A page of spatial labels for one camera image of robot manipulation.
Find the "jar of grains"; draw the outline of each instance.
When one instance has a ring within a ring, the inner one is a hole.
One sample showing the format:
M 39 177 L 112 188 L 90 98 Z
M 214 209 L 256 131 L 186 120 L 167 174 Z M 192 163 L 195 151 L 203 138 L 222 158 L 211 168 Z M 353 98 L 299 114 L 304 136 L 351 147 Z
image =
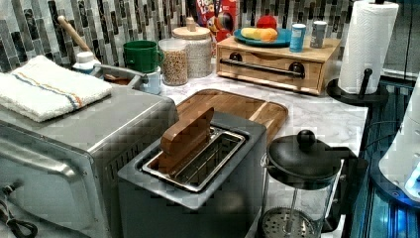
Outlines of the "jar of grains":
M 166 85 L 176 86 L 188 82 L 186 62 L 187 42 L 181 39 L 164 39 L 158 42 L 164 54 L 162 81 Z
M 192 17 L 189 17 L 186 19 L 186 27 L 175 28 L 172 31 L 175 38 L 187 42 L 188 78 L 205 77 L 213 70 L 210 30 L 195 25 Z

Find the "red apple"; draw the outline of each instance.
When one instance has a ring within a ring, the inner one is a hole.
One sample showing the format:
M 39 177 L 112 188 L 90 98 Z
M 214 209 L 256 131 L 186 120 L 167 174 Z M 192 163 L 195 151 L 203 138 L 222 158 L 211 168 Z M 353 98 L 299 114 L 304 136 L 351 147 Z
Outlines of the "red apple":
M 257 21 L 257 28 L 273 28 L 277 30 L 277 22 L 271 15 L 265 15 Z

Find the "toaster oven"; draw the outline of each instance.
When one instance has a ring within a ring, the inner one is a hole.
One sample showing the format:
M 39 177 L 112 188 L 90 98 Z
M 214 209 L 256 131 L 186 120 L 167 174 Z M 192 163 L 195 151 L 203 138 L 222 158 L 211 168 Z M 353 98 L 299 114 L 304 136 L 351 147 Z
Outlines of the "toaster oven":
M 119 85 L 42 123 L 0 106 L 0 187 L 13 187 L 13 205 L 53 226 L 122 237 L 117 171 L 177 120 L 171 99 Z

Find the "toaster oven knob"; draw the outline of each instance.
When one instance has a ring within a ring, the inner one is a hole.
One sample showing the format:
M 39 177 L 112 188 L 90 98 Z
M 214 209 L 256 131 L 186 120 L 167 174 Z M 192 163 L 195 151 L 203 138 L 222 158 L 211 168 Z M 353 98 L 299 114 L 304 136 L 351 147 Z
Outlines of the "toaster oven knob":
M 21 185 L 22 182 L 20 180 L 17 180 L 10 185 L 3 186 L 1 190 L 5 195 L 10 195 L 14 190 L 16 190 L 16 188 L 18 188 Z
M 1 190 L 3 191 L 5 195 L 10 195 L 10 193 L 12 193 L 15 189 L 16 188 L 13 185 L 7 185 L 1 188 Z

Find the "paper towel roll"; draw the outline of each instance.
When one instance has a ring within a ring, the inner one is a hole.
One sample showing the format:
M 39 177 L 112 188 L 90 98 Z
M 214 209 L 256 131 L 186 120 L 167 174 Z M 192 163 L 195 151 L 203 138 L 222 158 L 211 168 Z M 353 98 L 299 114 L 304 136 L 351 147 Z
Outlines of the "paper towel roll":
M 341 89 L 358 94 L 364 71 L 371 68 L 366 94 L 376 92 L 397 12 L 395 3 L 355 2 L 338 81 Z

